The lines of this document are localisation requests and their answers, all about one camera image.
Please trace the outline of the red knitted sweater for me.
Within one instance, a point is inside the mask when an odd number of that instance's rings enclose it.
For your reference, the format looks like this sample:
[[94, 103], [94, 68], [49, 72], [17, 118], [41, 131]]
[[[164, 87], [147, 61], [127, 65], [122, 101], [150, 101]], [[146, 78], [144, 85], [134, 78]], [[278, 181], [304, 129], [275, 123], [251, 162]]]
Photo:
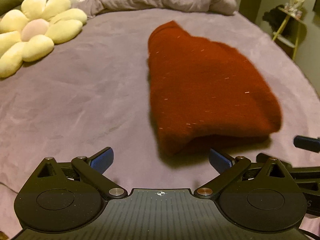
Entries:
[[150, 107], [169, 155], [262, 142], [281, 128], [280, 104], [251, 61], [175, 21], [148, 40]]

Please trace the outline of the purple bed blanket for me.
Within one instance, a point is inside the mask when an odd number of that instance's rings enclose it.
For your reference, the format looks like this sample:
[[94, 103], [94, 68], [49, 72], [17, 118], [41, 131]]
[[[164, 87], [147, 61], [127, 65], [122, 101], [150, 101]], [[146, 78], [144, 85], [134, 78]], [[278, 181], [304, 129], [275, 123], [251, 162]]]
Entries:
[[196, 189], [217, 172], [206, 155], [160, 154], [151, 126], [148, 39], [176, 21], [194, 36], [237, 48], [259, 70], [281, 104], [283, 124], [270, 142], [229, 150], [254, 160], [264, 152], [295, 167], [319, 165], [319, 155], [295, 148], [297, 135], [319, 136], [319, 98], [299, 67], [259, 27], [240, 14], [150, 9], [111, 12], [88, 20], [70, 42], [1, 81], [1, 231], [21, 226], [14, 200], [45, 157], [59, 162], [110, 146], [106, 176], [132, 188]]

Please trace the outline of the yellow side table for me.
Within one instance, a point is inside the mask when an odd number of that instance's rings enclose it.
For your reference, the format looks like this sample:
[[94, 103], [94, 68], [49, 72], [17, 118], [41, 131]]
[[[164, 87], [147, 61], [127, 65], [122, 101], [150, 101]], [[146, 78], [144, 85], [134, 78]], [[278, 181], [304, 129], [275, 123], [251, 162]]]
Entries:
[[278, 6], [277, 9], [285, 17], [277, 31], [273, 32], [272, 41], [279, 44], [282, 48], [286, 47], [285, 52], [295, 61], [300, 44], [300, 35], [302, 29], [306, 27], [303, 21], [303, 11], [302, 9], [292, 9], [288, 6]]

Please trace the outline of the black cloth on table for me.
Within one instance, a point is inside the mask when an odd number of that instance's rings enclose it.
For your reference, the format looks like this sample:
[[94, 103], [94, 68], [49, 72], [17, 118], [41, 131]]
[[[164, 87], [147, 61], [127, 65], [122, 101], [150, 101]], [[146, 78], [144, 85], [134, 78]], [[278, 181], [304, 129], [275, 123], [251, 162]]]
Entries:
[[[280, 10], [280, 8], [284, 9], [284, 6], [285, 5], [280, 4], [270, 11], [265, 12], [263, 15], [263, 21], [267, 22], [270, 25], [272, 31], [277, 31], [287, 16], [287, 14]], [[292, 34], [292, 28], [293, 19], [290, 18], [281, 34], [283, 36], [290, 36]]]

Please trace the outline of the cream flower plush pillow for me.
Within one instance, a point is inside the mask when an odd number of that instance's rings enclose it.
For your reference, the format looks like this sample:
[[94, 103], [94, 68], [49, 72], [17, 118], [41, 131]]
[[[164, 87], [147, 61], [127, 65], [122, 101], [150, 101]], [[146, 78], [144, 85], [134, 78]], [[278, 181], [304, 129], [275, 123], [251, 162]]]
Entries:
[[1, 18], [1, 79], [78, 36], [87, 23], [86, 13], [73, 7], [80, 2], [24, 0], [20, 9], [8, 11]]

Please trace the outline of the white paper bouquet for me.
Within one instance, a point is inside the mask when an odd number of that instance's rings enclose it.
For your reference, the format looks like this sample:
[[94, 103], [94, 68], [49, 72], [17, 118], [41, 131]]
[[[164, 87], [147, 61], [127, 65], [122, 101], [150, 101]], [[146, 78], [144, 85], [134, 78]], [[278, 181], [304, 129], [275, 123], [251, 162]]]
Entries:
[[286, 3], [284, 10], [287, 11], [291, 16], [296, 18], [301, 18], [302, 16], [302, 7], [305, 0], [289, 0], [289, 3]]

